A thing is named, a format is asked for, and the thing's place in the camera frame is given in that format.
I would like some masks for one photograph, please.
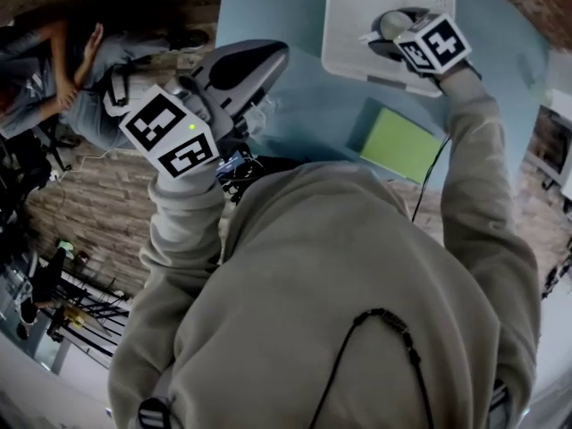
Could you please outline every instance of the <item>floor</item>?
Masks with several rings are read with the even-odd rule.
[[[207,0],[204,5],[197,1],[187,10],[189,24],[214,34],[217,0]],[[560,28],[559,8],[551,8],[549,18],[544,10],[538,10],[538,5],[530,3],[546,0],[512,1],[555,46],[572,47],[572,38],[568,44],[568,39],[557,31]],[[562,27],[572,35],[572,27],[570,30],[568,25]],[[190,68],[200,56],[201,53],[179,58],[167,55],[156,59],[154,66],[162,72],[176,66]],[[541,132],[539,135],[533,139],[533,144],[543,140]],[[73,153],[64,154],[75,169],[81,167],[84,156],[101,156],[101,151],[85,143]],[[41,232],[40,250],[48,256],[53,252],[55,239],[66,238],[90,256],[89,274],[114,289],[131,295],[137,293],[147,278],[138,252],[147,238],[148,220],[154,212],[147,196],[147,184],[153,173],[142,156],[112,152],[102,159],[86,159],[81,172],[68,173],[60,183],[51,183],[32,194],[29,213],[33,226]],[[572,235],[572,225],[561,212],[562,198],[556,189],[548,193],[543,191],[542,181],[543,176],[524,163],[515,192],[517,231],[538,257],[540,280],[561,259]],[[394,186],[414,208],[418,188],[400,182],[395,182]],[[426,193],[417,223],[441,241],[439,197],[438,192]]]

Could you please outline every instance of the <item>person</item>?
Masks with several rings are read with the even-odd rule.
[[[254,183],[233,213],[216,164],[158,175],[150,280],[110,369],[126,427],[514,427],[540,291],[514,229],[499,107],[466,64],[440,77],[452,141],[444,247],[350,163]]]
[[[24,33],[0,29],[0,134],[6,139],[59,114],[62,123],[97,147],[126,146],[120,118],[105,112],[97,83],[114,65],[174,49],[196,50],[208,40],[202,30],[167,38],[134,33],[104,37],[100,23],[87,42],[68,40],[67,32],[65,21]],[[37,49],[48,40],[51,56]]]
[[[31,291],[23,294],[19,301],[21,322],[16,326],[16,333],[22,340],[29,338],[29,331],[38,320],[38,311],[54,306],[54,290],[62,279],[65,257],[66,248],[60,246],[49,264],[45,268],[39,268],[36,274],[29,279]]]

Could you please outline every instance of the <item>sneaker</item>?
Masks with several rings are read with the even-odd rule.
[[[199,29],[185,30],[169,37],[172,51],[198,51],[209,39],[208,34]]]

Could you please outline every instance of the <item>seated person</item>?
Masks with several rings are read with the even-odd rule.
[[[51,55],[32,49],[48,40]],[[96,84],[116,64],[172,49],[199,49],[207,41],[202,30],[177,38],[130,33],[104,37],[103,25],[97,24],[87,43],[68,43],[64,21],[25,34],[1,28],[0,134],[10,139],[59,114],[60,122],[97,147],[128,145],[118,128],[120,119],[105,112]]]
[[[39,268],[36,274],[29,279],[31,292],[24,294],[20,303],[21,322],[16,327],[16,333],[22,340],[27,340],[29,330],[38,320],[38,311],[42,308],[53,307],[55,300],[52,299],[53,291],[62,279],[63,261],[66,249],[70,244],[60,242],[60,248],[45,268]]]

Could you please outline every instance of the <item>black cable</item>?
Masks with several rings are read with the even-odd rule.
[[[338,372],[338,367],[340,366],[341,357],[343,356],[344,350],[348,346],[349,337],[351,334],[356,330],[358,326],[360,326],[369,316],[379,316],[382,322],[390,327],[394,332],[399,334],[403,339],[405,347],[408,350],[409,354],[409,361],[411,365],[415,368],[417,382],[419,384],[419,388],[421,389],[421,395],[423,398],[423,405],[425,407],[425,417],[427,418],[427,424],[429,425],[429,429],[434,429],[433,425],[433,414],[431,412],[431,406],[429,404],[429,397],[427,395],[427,389],[425,387],[425,380],[423,379],[423,373],[421,372],[421,357],[417,354],[415,348],[413,348],[413,339],[408,332],[407,325],[399,318],[397,315],[394,315],[391,311],[386,310],[384,308],[373,308],[371,310],[367,310],[361,315],[359,315],[356,319],[354,319],[353,324],[348,330],[346,334],[346,338],[343,340],[341,344],[340,351],[338,352],[338,356],[336,357],[335,362],[333,363],[332,371],[330,372],[330,378],[328,378],[328,383],[325,385],[324,392],[322,393],[322,398],[320,399],[320,403],[318,404],[317,408],[315,409],[314,417],[312,418],[312,422],[310,423],[309,429],[314,429],[315,424],[317,423],[318,417],[320,416],[320,412],[322,411],[322,407],[324,406],[325,400],[328,397],[328,393],[330,392],[330,388],[332,388],[333,380]]]
[[[427,187],[427,182],[429,181],[429,178],[431,177],[431,173],[433,172],[433,168],[437,165],[437,161],[439,160],[439,157],[441,156],[441,153],[443,152],[443,149],[445,149],[445,147],[447,146],[447,143],[450,142],[450,137],[447,137],[442,143],[441,146],[439,147],[439,151],[437,151],[437,155],[435,156],[435,159],[433,160],[433,163],[431,164],[431,166],[427,169],[427,175],[425,176],[425,179],[423,181],[423,186],[421,187],[421,194],[419,194],[419,200],[417,201],[417,205],[415,207],[415,211],[413,212],[413,216],[411,217],[411,222],[414,223],[415,222],[415,218],[417,217],[417,212],[419,211],[419,207],[421,206],[421,200],[423,200],[423,195],[425,194],[425,188]]]

